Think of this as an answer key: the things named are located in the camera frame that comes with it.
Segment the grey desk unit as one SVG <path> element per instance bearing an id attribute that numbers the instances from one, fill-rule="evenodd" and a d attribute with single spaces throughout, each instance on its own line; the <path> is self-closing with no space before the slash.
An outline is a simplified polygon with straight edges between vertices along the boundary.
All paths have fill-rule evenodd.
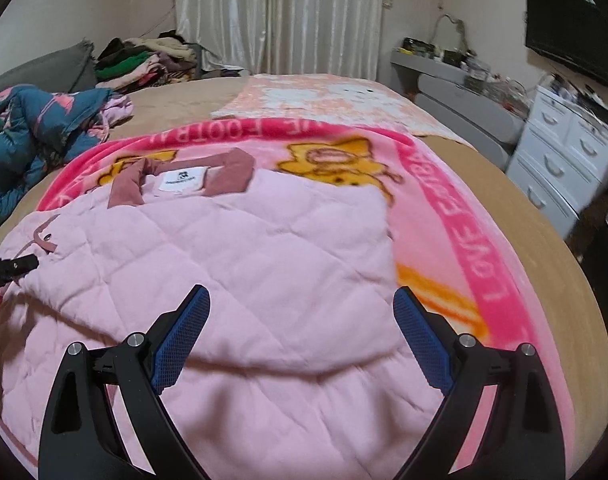
<path id="1" fill-rule="evenodd" d="M 507 170 L 525 122 L 501 104 L 464 87 L 466 73 L 399 50 L 391 54 L 391 86 Z"/>

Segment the pile of mixed clothes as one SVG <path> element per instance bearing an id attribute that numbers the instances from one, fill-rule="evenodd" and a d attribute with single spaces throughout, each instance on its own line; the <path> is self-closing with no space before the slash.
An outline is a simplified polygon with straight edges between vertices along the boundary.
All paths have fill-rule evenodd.
<path id="1" fill-rule="evenodd" d="M 113 38 L 95 59 L 95 86 L 123 94 L 219 77 L 242 77 L 243 68 L 218 64 L 200 44 L 174 30 L 156 38 Z"/>

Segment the teal floral comforter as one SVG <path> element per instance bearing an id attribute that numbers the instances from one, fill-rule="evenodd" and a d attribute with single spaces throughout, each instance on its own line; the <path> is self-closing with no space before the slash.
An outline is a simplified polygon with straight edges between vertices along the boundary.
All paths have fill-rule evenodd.
<path id="1" fill-rule="evenodd" d="M 133 116 L 128 96 L 106 88 L 51 93 L 30 84 L 0 92 L 0 226 L 47 174 L 106 142 Z"/>

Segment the pink quilted jacket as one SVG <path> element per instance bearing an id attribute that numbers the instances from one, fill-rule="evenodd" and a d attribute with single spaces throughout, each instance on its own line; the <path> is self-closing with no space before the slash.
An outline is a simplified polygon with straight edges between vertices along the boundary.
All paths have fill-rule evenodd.
<path id="1" fill-rule="evenodd" d="M 37 256 L 0 305 L 0 432 L 34 460 L 66 347 L 117 344 L 195 285 L 204 330 L 163 402 L 214 479 L 390 479 L 431 389 L 394 320 L 387 207 L 372 185 L 257 169 L 239 193 L 108 186 L 26 216 L 0 258 Z"/>

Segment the tan bed sheet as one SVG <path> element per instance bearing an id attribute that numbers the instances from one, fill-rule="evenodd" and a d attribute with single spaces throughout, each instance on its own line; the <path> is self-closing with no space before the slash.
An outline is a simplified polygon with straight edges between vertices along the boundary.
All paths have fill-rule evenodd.
<path id="1" fill-rule="evenodd" d="M 214 118 L 249 78 L 183 82 L 137 91 L 133 118 L 111 130 L 113 140 L 152 136 Z M 570 440 L 573 474 L 608 454 L 608 342 L 592 289 L 549 220 L 491 162 L 468 146 L 418 136 L 468 185 L 509 240 L 538 296 L 569 390 L 575 416 Z"/>

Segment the white drawer dresser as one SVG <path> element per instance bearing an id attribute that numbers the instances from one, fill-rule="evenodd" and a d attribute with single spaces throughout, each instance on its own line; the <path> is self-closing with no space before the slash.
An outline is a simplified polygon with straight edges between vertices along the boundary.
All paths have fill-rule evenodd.
<path id="1" fill-rule="evenodd" d="M 566 240 L 608 187 L 608 126 L 539 86 L 505 174 Z"/>

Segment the black wall television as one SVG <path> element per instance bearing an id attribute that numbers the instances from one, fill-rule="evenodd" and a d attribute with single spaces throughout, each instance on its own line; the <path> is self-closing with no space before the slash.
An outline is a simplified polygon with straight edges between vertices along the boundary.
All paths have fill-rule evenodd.
<path id="1" fill-rule="evenodd" d="M 587 0 L 526 0 L 525 46 L 608 87 L 608 21 Z"/>

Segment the white pleated curtain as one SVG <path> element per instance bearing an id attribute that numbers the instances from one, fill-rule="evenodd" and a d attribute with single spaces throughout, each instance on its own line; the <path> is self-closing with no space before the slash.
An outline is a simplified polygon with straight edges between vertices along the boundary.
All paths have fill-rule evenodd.
<path id="1" fill-rule="evenodd" d="M 373 79 L 384 0 L 175 0 L 179 35 L 203 65 L 250 74 Z"/>

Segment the grey headboard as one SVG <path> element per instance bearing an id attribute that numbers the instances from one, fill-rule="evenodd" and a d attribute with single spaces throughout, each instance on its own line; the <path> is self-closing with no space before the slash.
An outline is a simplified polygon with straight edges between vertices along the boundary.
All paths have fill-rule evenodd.
<path id="1" fill-rule="evenodd" d="M 0 92 L 32 84 L 51 93 L 73 93 L 95 87 L 95 45 L 88 40 L 16 66 L 0 75 Z"/>

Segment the pale pink kitty blanket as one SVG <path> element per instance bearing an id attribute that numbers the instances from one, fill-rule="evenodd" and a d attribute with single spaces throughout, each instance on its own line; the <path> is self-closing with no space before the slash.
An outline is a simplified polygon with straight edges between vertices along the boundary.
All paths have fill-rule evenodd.
<path id="1" fill-rule="evenodd" d="M 431 114 L 383 84 L 330 74 L 249 77 L 238 96 L 212 116 L 310 119 L 465 142 Z"/>

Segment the pink cartoon fleece blanket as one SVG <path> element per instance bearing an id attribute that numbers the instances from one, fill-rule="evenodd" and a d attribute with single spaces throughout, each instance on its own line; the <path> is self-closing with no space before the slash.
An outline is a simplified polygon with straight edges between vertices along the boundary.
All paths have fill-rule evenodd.
<path id="1" fill-rule="evenodd" d="M 575 431 L 558 350 L 509 240 L 474 194 L 421 140 L 382 129 L 302 119 L 201 122 L 103 144 L 69 163 L 35 211 L 56 211 L 101 186 L 110 205 L 139 202 L 144 180 L 164 190 L 239 193 L 266 169 L 334 186 L 372 185 L 384 197 L 395 289 L 407 286 L 458 332 L 512 350 L 530 342 L 551 380 L 566 453 Z"/>

